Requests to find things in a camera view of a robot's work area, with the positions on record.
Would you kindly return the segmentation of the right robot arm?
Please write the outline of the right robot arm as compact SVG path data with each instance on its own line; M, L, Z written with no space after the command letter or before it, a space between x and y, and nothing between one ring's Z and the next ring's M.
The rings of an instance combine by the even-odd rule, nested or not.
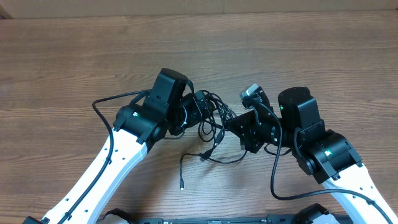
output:
M278 95L279 116L257 85L244 90L240 98L247 111L228 120L226 128L251 153L266 144L276 146L270 179L274 198L288 201L330 194L353 223L397 223L397 215L374 185L354 146L342 134L326 129L317 101L307 87L288 88ZM323 189L291 196L276 194L275 175L283 147Z

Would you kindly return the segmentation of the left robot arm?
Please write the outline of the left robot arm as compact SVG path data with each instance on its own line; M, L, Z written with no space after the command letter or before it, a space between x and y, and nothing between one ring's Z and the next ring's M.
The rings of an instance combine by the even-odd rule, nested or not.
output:
M202 91L184 94L193 83L183 74L162 68L150 90L135 91L119 109L99 154L71 191L40 220L25 223L96 223L121 182L167 133L183 134L215 110Z

